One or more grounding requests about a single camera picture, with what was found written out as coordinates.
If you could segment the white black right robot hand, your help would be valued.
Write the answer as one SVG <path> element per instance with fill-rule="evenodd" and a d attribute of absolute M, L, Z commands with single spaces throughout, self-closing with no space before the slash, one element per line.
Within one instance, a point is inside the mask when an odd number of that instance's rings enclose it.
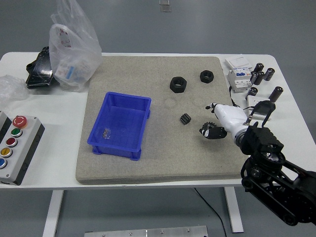
<path fill-rule="evenodd" d="M 207 139 L 225 138 L 227 133 L 230 133 L 237 145 L 248 129 L 248 126 L 245 125 L 247 116 L 244 111 L 240 107 L 218 103 L 212 103 L 205 108 L 212 109 L 211 112 L 215 114 L 221 126 L 217 126 L 213 122 L 206 122 L 199 132 Z"/>

